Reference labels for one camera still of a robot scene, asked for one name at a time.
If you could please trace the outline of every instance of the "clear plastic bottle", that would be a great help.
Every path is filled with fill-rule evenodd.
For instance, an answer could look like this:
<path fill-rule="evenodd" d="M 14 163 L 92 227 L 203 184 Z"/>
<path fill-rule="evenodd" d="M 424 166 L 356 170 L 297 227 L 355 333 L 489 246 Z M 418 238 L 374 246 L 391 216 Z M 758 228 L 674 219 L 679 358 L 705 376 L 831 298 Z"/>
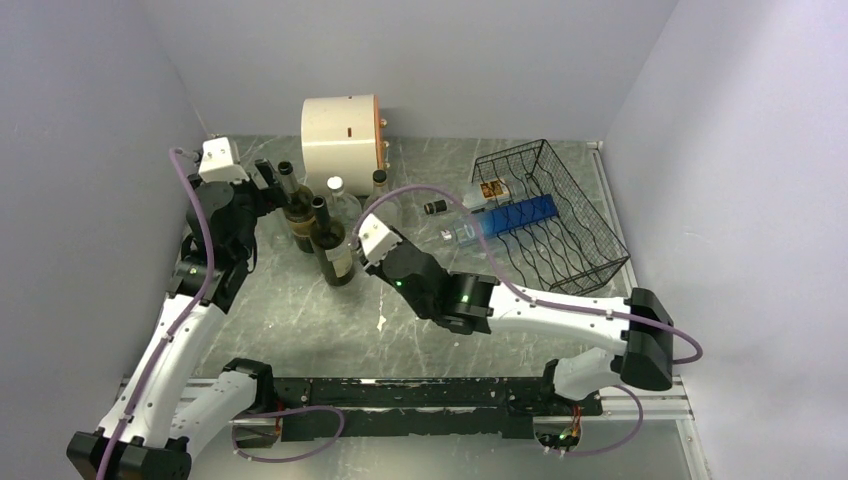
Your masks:
<path fill-rule="evenodd" d="M 485 238 L 492 238 L 516 228 L 541 222 L 558 213 L 550 194 L 504 205 L 493 210 L 477 212 L 474 217 L 480 222 Z M 477 241 L 477 234 L 468 218 L 457 219 L 448 230 L 442 230 L 442 239 L 456 242 L 464 247 Z"/>
<path fill-rule="evenodd" d="M 369 195 L 368 199 L 365 200 L 366 209 L 376 202 L 377 199 L 389 193 L 388 175 L 386 175 L 385 170 L 374 170 L 374 174 L 371 175 L 371 179 L 374 181 L 374 191 L 371 192 L 371 195 Z M 377 207 L 377 210 L 374 211 L 374 214 L 377 215 L 377 218 L 386 225 L 392 225 L 396 228 L 401 227 L 402 210 L 400 200 L 397 198 L 392 198 L 391 200 L 382 203 L 379 207 Z"/>
<path fill-rule="evenodd" d="M 362 206 L 356 197 L 344 191 L 342 177 L 330 177 L 327 180 L 327 188 L 332 192 L 332 196 L 327 199 L 329 200 L 330 216 L 340 221 L 345 227 L 345 231 L 350 234 L 356 221 L 362 215 Z"/>

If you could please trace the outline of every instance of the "white wall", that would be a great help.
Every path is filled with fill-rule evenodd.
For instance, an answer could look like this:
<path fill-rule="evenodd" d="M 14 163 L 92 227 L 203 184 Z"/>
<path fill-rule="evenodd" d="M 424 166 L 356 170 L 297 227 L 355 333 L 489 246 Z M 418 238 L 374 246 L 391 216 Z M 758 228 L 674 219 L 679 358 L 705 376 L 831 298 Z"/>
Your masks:
<path fill-rule="evenodd" d="M 606 138 L 640 284 L 704 343 L 682 371 L 717 479 L 848 474 L 846 25 L 681 0 Z"/>
<path fill-rule="evenodd" d="M 145 0 L 215 133 L 377 93 L 391 134 L 600 139 L 677 0 Z"/>
<path fill-rule="evenodd" d="M 167 148 L 204 134 L 135 1 L 0 1 L 0 69 L 0 477 L 79 478 L 179 244 Z"/>

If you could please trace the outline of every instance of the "wine bottle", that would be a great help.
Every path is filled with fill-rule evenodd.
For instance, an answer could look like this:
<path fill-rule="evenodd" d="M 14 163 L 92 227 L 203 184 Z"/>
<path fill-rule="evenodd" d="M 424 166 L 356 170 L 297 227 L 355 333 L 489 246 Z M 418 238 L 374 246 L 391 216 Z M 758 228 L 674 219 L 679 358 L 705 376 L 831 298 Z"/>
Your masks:
<path fill-rule="evenodd" d="M 313 253 L 312 242 L 309 241 L 309 229 L 315 222 L 315 214 L 312 211 L 312 190 L 297 182 L 291 162 L 280 162 L 277 169 L 282 177 L 283 190 L 288 197 L 288 202 L 283 207 L 283 214 L 294 234 L 294 242 L 300 250 Z"/>
<path fill-rule="evenodd" d="M 365 200 L 365 208 L 370 207 L 380 197 L 389 193 L 388 175 L 385 170 L 374 170 L 371 175 L 371 180 L 374 181 L 374 191 Z M 400 201 L 397 198 L 392 198 L 387 202 L 383 202 L 374 210 L 374 215 L 377 216 L 386 225 L 401 227 L 401 214 L 403 213 Z"/>
<path fill-rule="evenodd" d="M 324 279 L 331 286 L 346 285 L 353 278 L 353 255 L 347 244 L 344 226 L 330 216 L 327 202 L 322 196 L 312 199 L 315 222 L 309 229 L 312 249 L 321 266 Z"/>

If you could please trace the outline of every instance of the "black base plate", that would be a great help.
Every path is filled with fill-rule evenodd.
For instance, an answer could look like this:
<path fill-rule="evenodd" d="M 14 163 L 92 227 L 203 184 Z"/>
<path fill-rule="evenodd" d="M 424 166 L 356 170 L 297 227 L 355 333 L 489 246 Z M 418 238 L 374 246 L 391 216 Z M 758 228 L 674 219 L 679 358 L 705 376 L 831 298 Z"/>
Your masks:
<path fill-rule="evenodd" d="M 603 412 L 597 392 L 579 402 L 545 395 L 542 377 L 276 378 L 274 386 L 286 409 L 344 409 L 343 437 L 500 433 L 526 439 L 534 438 L 534 417 L 570 416 L 575 404 L 584 416 Z M 283 421 L 281 441 L 332 437 L 337 429 L 335 415 L 294 415 Z"/>

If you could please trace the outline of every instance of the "cable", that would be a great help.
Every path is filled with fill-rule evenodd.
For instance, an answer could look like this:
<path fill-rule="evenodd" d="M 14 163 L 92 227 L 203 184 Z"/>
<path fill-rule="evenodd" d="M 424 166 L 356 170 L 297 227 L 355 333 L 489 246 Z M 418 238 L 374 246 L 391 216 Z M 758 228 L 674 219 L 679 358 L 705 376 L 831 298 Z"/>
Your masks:
<path fill-rule="evenodd" d="M 180 166 L 180 162 L 177 159 L 177 155 L 183 155 L 183 150 L 180 148 L 172 148 L 168 151 L 168 156 L 171 158 L 171 163 L 174 165 L 174 169 L 177 171 L 177 176 L 180 179 L 180 183 L 188 194 L 188 198 L 191 201 L 191 206 L 194 207 L 194 212 L 197 214 L 198 222 L 200 223 L 200 231 L 203 233 L 203 244 L 206 249 L 206 277 L 203 279 L 203 284 L 200 286 L 200 289 L 194 295 L 194 298 L 191 299 L 190 302 L 185 306 L 182 312 L 177 316 L 174 320 L 174 323 L 167 330 L 167 337 L 173 337 L 176 335 L 177 331 L 182 326 L 183 322 L 188 318 L 189 314 L 191 314 L 192 309 L 200 302 L 200 299 L 206 294 L 206 290 L 209 289 L 209 285 L 212 283 L 212 272 L 215 270 L 215 255 L 212 252 L 212 235 L 209 232 L 209 225 L 206 222 L 206 215 L 203 213 L 203 207 L 200 204 L 200 199 L 197 198 L 197 194 L 194 193 L 194 189 L 191 187 L 191 184 L 188 181 L 185 171 Z M 123 417 L 118 420 L 118 424 L 115 425 L 115 430 L 112 432 L 112 436 L 109 438 L 109 442 L 106 444 L 106 449 L 103 451 L 103 457 L 100 459 L 100 465 L 97 467 L 97 480 L 105 480 L 106 471 L 109 468 L 109 460 L 112 458 L 112 452 L 115 450 L 115 445 L 118 444 L 118 441 L 123 435 L 124 430 L 127 427 L 128 419 L 132 417 L 133 412 L 135 412 L 136 404 L 138 403 L 141 394 L 144 393 L 144 388 L 147 386 L 147 382 L 150 380 L 150 375 L 153 373 L 153 369 L 156 367 L 156 364 L 159 362 L 159 358 L 162 357 L 162 352 L 165 351 L 165 347 L 168 345 L 168 339 L 166 336 L 163 336 L 159 339 L 159 343 L 156 344 L 156 347 L 153 349 L 153 353 L 150 354 L 150 357 L 147 360 L 147 363 L 144 364 L 144 368 L 141 371 L 141 374 L 138 376 L 138 382 L 136 382 L 135 388 L 130 394 L 129 399 L 127 400 L 127 406 L 124 408 Z"/>
<path fill-rule="evenodd" d="M 517 296 L 518 298 L 524 300 L 525 302 L 529 302 L 529 303 L 535 302 L 535 304 L 540 306 L 540 307 L 553 308 L 555 310 L 564 310 L 564 311 L 568 311 L 568 312 L 585 313 L 585 314 L 588 314 L 588 315 L 600 315 L 600 316 L 604 316 L 604 317 L 607 315 L 607 311 L 602 310 L 600 308 L 591 308 L 591 307 L 581 307 L 581 306 L 577 306 L 577 305 L 568 305 L 568 304 L 565 304 L 565 303 L 551 302 L 549 300 L 538 300 L 538 299 L 534 300 L 529 295 L 522 292 L 520 288 L 518 288 L 515 284 L 513 284 L 512 282 L 510 282 L 506 278 L 506 274 L 504 273 L 503 269 L 501 269 L 501 267 L 495 262 L 494 254 L 492 253 L 491 249 L 489 248 L 488 242 L 486 242 L 486 239 L 483 236 L 483 229 L 480 227 L 480 222 L 478 222 L 477 219 L 474 217 L 474 215 L 471 214 L 471 211 L 468 210 L 467 208 L 465 208 L 465 206 L 462 204 L 462 202 L 458 198 L 456 198 L 453 194 L 451 194 L 450 192 L 448 192 L 448 191 L 446 191 L 446 190 L 444 190 L 440 187 L 436 187 L 434 185 L 406 185 L 406 186 L 398 188 L 397 190 L 393 190 L 393 191 L 389 192 L 388 194 L 377 199 L 376 202 L 374 202 L 373 204 L 371 204 L 371 206 L 369 206 L 368 208 L 365 209 L 365 211 L 362 213 L 362 216 L 359 217 L 359 220 L 356 221 L 356 225 L 354 225 L 354 227 L 353 227 L 353 238 L 354 238 L 354 242 L 356 243 L 356 245 L 354 245 L 354 247 L 359 246 L 359 229 L 362 227 L 362 222 L 365 221 L 365 217 L 367 217 L 368 215 L 373 213 L 374 210 L 376 210 L 377 207 L 379 207 L 383 202 L 386 202 L 386 201 L 388 201 L 388 200 L 390 200 L 390 199 L 392 199 L 392 198 L 394 198 L 398 195 L 401 195 L 403 193 L 410 192 L 410 191 L 413 191 L 413 190 L 427 190 L 427 191 L 430 191 L 430 192 L 438 193 L 439 195 L 444 196 L 445 198 L 450 200 L 451 203 L 456 205 L 456 207 L 462 212 L 462 214 L 465 215 L 471 221 L 471 225 L 474 227 L 474 233 L 477 235 L 477 239 L 480 242 L 480 246 L 483 247 L 483 251 L 486 252 L 486 258 L 489 260 L 489 265 L 492 266 L 492 270 L 495 272 L 495 276 L 512 293 L 514 293 L 515 296 Z M 624 313 L 624 312 L 613 311 L 612 316 L 615 317 L 615 318 L 619 318 L 619 319 L 623 319 L 623 320 L 630 320 L 632 322 L 637 322 L 637 323 L 641 323 L 641 324 L 644 324 L 644 325 L 648 325 L 650 327 L 658 328 L 658 329 L 663 330 L 665 332 L 669 332 L 672 335 L 676 335 L 676 336 L 682 338 L 683 340 L 685 340 L 686 342 L 688 342 L 689 345 L 692 345 L 692 347 L 695 349 L 695 353 L 693 355 L 689 356 L 689 357 L 684 357 L 684 358 L 679 358 L 679 359 L 674 360 L 674 363 L 676 365 L 682 365 L 682 364 L 685 364 L 685 363 L 696 362 L 702 356 L 704 356 L 704 349 L 701 347 L 701 344 L 698 343 L 697 340 L 692 338 L 692 336 L 690 336 L 688 333 L 686 333 L 682 330 L 679 330 L 679 329 L 674 328 L 670 325 L 666 325 L 665 323 L 658 322 L 658 321 L 650 319 L 650 318 L 642 317 L 642 316 L 639 316 L 639 315 L 633 315 L 632 313 Z"/>
<path fill-rule="evenodd" d="M 630 395 L 630 398 L 632 398 L 633 402 L 636 403 L 636 408 L 639 409 L 639 416 L 636 418 L 636 425 L 633 426 L 633 429 L 630 430 L 630 433 L 625 435 L 624 438 L 622 438 L 621 440 L 619 440 L 619 441 L 617 441 L 613 444 L 607 445 L 606 447 L 602 447 L 602 448 L 596 448 L 595 450 L 586 450 L 585 452 L 565 452 L 564 453 L 565 456 L 568 456 L 568 457 L 591 457 L 593 455 L 602 455 L 604 453 L 609 453 L 609 452 L 615 450 L 616 448 L 621 447 L 622 445 L 629 442 L 630 440 L 633 440 L 633 438 L 636 437 L 636 434 L 639 433 L 639 430 L 642 428 L 642 422 L 645 420 L 645 410 L 642 408 L 642 402 L 639 401 L 639 397 L 637 397 L 636 394 L 633 393 L 633 391 L 630 390 L 627 387 L 624 387 L 622 385 L 613 385 L 613 388 L 617 388 L 617 389 L 621 390 L 622 392 Z"/>
<path fill-rule="evenodd" d="M 578 437 L 580 435 L 580 430 L 583 424 L 583 409 L 580 408 L 580 405 L 574 405 L 574 409 L 572 411 L 571 417 L 571 435 L 574 437 Z M 560 438 L 563 438 L 563 434 L 565 434 L 568 430 L 568 427 L 562 431 L 560 434 Z"/>
<path fill-rule="evenodd" d="M 245 426 L 242 426 L 242 425 L 239 425 L 238 427 L 233 426 L 233 430 L 235 430 L 236 428 L 238 428 L 240 430 L 244 430 L 245 432 L 250 432 L 250 433 L 252 433 L 252 434 L 254 434 L 258 437 L 273 438 L 275 441 L 278 438 L 280 438 L 280 432 L 276 432 L 276 431 L 274 433 L 265 433 L 265 432 L 260 432 L 259 430 L 255 429 L 255 428 L 245 427 Z"/>
<path fill-rule="evenodd" d="M 286 458 L 255 457 L 253 455 L 249 455 L 249 454 L 245 453 L 242 449 L 240 449 L 238 447 L 238 443 L 236 442 L 236 427 L 233 426 L 233 430 L 232 430 L 233 453 L 240 456 L 241 458 L 246 459 L 247 461 L 259 462 L 259 463 L 290 463 L 290 462 L 296 462 L 298 460 L 304 460 L 304 459 L 307 459 L 309 457 L 318 455 L 319 453 L 323 452 L 324 450 L 330 448 L 330 446 L 333 445 L 334 443 L 336 443 L 336 441 L 339 439 L 339 437 L 342 436 L 342 431 L 344 430 L 344 425 L 345 425 L 344 412 L 341 411 L 340 409 L 336 408 L 336 407 L 331 407 L 329 405 L 312 405 L 312 406 L 309 406 L 309 407 L 293 408 L 291 410 L 285 410 L 285 411 L 282 411 L 282 412 L 268 412 L 268 413 L 257 413 L 257 414 L 254 414 L 254 415 L 244 415 L 244 416 L 240 416 L 239 418 L 277 418 L 277 417 L 285 417 L 285 416 L 288 416 L 288 415 L 298 415 L 298 414 L 301 414 L 301 413 L 309 413 L 309 412 L 317 412 L 317 411 L 333 412 L 336 415 L 338 415 L 338 417 L 339 417 L 339 428 L 338 428 L 338 430 L 336 430 L 335 435 L 333 435 L 333 438 L 327 440 L 327 442 L 325 442 L 320 447 L 318 447 L 314 450 L 311 450 L 309 452 L 300 454 L 300 455 L 295 455 L 293 457 L 286 457 Z"/>

